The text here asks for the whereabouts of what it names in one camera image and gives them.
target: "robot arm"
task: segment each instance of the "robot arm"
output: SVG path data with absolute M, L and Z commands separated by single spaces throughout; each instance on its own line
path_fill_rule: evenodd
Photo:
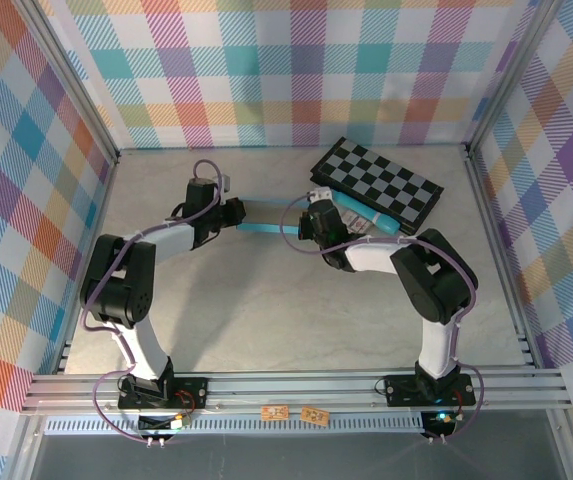
M 351 242 L 351 234 L 332 202 L 328 188 L 311 192 L 310 206 L 300 219 L 300 239 L 314 240 L 322 250 Z M 477 278 L 446 239 L 434 229 L 417 237 L 452 257 L 472 279 Z M 439 255 L 419 245 L 363 243 L 323 255 L 326 263 L 348 272 L 378 271 L 399 275 L 413 306 L 422 317 L 422 350 L 415 365 L 416 388 L 426 399 L 440 400 L 451 393 L 459 376 L 452 358 L 453 316 L 470 302 L 464 279 Z
M 216 187 L 215 182 L 207 179 L 191 179 L 186 202 L 181 205 L 183 217 L 188 218 L 204 210 L 215 197 Z M 122 386 L 134 396 L 163 405 L 172 400 L 178 388 L 174 385 L 172 362 L 159 345 L 149 316 L 155 265 L 203 246 L 214 238 L 211 234 L 217 236 L 222 228 L 239 225 L 244 216 L 242 202 L 233 198 L 215 205 L 189 224 L 169 223 L 169 228 L 147 235 L 129 249 L 119 265 L 119 273 L 110 277 L 90 306 L 89 310 L 97 321 L 118 332 L 114 338 L 124 357 L 129 363 L 129 357 L 134 359 L 134 369 L 122 381 Z M 95 286 L 132 236 L 102 235 L 97 239 L 82 283 L 82 304 L 86 305 Z

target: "black and white checkered board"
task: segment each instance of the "black and white checkered board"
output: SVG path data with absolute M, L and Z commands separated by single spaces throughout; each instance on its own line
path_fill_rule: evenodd
M 341 138 L 311 172 L 311 180 L 350 195 L 391 216 L 414 234 L 444 189 L 355 143 Z

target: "black mounting plate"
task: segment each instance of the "black mounting plate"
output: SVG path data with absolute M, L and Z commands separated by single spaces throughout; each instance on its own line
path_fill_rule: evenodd
M 129 382 L 128 377 L 122 380 L 122 390 L 131 392 L 132 388 L 124 385 L 123 382 Z M 178 392 L 185 390 L 190 393 L 195 399 L 195 410 L 206 408 L 206 399 L 208 397 L 208 378 L 205 377 L 173 377 L 172 384 L 168 386 L 169 392 Z M 192 402 L 186 395 L 171 395 L 167 401 L 155 401 L 147 397 L 138 395 L 137 393 L 122 394 L 119 397 L 117 407 L 120 410 L 191 410 Z
M 451 418 L 455 418 L 457 415 L 456 412 L 440 412 L 440 413 L 447 413 L 451 416 Z M 440 436 L 444 435 L 447 437 L 448 435 L 452 435 L 455 432 L 455 427 L 457 426 L 456 421 L 449 421 L 446 423 L 443 419 L 438 417 L 437 412 L 422 412 L 422 425 L 424 426 L 425 433 L 422 435 L 426 438 L 435 437 L 435 435 Z
M 415 375 L 388 375 L 384 377 L 384 392 L 386 403 L 389 407 L 458 407 L 459 400 L 453 393 L 457 390 L 462 396 L 462 406 L 475 405 L 475 392 L 472 390 L 470 375 L 460 373 L 452 386 L 448 389 L 448 395 L 442 397 L 440 402 L 428 400 L 417 390 Z

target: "cable connector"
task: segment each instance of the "cable connector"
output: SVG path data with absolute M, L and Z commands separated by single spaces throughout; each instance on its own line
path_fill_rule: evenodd
M 310 203 L 319 202 L 320 200 L 333 200 L 333 192 L 328 187 L 319 187 L 308 192 L 308 201 Z
M 396 237 L 397 245 L 401 245 L 403 243 L 414 243 L 417 240 L 416 235 L 399 235 Z

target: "gray surface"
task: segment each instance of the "gray surface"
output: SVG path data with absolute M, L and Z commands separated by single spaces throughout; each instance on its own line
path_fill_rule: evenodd
M 478 304 L 462 324 L 459 356 L 477 365 L 523 363 L 481 217 L 455 146 L 376 147 L 445 187 L 424 227 L 440 230 L 479 278 Z M 216 161 L 230 196 L 291 200 L 313 187 L 325 148 L 126 153 L 103 231 L 124 235 L 158 223 L 185 196 L 192 165 Z M 202 175 L 212 175 L 208 168 Z M 315 250 L 311 242 L 302 248 Z M 278 235 L 227 230 L 157 267 L 151 322 L 176 371 L 329 370 L 414 365 L 421 321 L 399 279 L 336 271 L 291 251 Z M 77 329 L 67 373 L 123 368 L 108 335 Z
M 417 434 L 262 438 L 191 436 L 146 449 L 121 437 L 46 436 L 32 477 L 42 479 L 565 478 L 545 412 L 484 412 L 462 437 L 429 446 Z

